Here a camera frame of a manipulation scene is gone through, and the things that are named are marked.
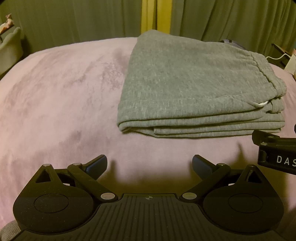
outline silver bolt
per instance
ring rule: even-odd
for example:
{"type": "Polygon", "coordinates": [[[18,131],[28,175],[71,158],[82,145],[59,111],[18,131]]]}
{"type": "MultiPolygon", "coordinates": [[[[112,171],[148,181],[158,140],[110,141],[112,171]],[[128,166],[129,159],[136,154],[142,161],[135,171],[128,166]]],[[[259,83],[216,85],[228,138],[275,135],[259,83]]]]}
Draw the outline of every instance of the silver bolt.
{"type": "Polygon", "coordinates": [[[192,200],[192,199],[195,199],[197,195],[193,192],[186,192],[182,195],[182,197],[188,200],[192,200]]]}
{"type": "Polygon", "coordinates": [[[105,192],[101,195],[101,198],[104,200],[111,200],[111,199],[115,198],[115,195],[110,192],[105,192]]]}

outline gray knit fabric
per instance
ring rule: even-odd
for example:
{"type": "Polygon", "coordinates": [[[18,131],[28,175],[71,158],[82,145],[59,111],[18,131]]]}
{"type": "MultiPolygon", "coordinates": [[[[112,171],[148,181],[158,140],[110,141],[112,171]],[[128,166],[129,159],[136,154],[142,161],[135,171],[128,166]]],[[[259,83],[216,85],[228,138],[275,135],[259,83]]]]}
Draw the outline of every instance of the gray knit fabric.
{"type": "Polygon", "coordinates": [[[150,30],[133,49],[117,125],[154,137],[277,133],[286,90],[261,54],[150,30]]]}
{"type": "Polygon", "coordinates": [[[12,240],[19,232],[20,227],[18,226],[16,220],[6,224],[0,230],[0,241],[10,241],[12,240]]]}

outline plush pink fabric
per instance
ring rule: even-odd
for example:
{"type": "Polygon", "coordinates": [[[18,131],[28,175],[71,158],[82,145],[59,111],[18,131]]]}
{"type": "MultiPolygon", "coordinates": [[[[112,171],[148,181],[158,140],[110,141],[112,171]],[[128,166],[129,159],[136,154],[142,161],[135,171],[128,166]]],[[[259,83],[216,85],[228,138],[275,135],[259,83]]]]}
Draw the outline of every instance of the plush pink fabric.
{"type": "MultiPolygon", "coordinates": [[[[191,169],[195,154],[233,168],[256,164],[258,147],[250,135],[158,139],[122,134],[116,126],[117,105],[135,43],[136,38],[121,38],[44,50],[0,81],[0,228],[14,219],[14,200],[44,163],[66,168],[105,154],[108,168],[98,181],[119,196],[181,195],[200,181],[191,169]]],[[[273,68],[288,85],[286,126],[279,135],[296,137],[296,83],[273,68]]],[[[295,238],[296,176],[259,168],[285,203],[278,230],[295,238]]]]}

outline yellow strip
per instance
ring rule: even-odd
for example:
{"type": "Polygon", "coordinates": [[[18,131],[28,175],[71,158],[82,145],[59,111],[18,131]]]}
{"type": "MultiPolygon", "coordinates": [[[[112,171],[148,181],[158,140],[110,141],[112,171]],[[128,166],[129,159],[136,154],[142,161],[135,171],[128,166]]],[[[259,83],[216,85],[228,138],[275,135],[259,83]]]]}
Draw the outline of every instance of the yellow strip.
{"type": "Polygon", "coordinates": [[[157,0],[157,30],[170,33],[173,0],[157,0]]]}
{"type": "Polygon", "coordinates": [[[142,0],[141,33],[153,29],[156,0],[142,0]]]}

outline black ribbed surface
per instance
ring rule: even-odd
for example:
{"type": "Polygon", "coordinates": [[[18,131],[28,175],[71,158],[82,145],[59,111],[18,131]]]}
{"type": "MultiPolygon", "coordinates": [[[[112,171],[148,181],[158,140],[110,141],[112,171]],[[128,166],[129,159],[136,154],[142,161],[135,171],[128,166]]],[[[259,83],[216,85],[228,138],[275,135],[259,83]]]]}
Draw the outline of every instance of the black ribbed surface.
{"type": "Polygon", "coordinates": [[[124,194],[102,204],[84,226],[69,233],[40,235],[22,232],[15,241],[283,241],[277,233],[244,236],[211,224],[196,204],[174,194],[124,194]]]}

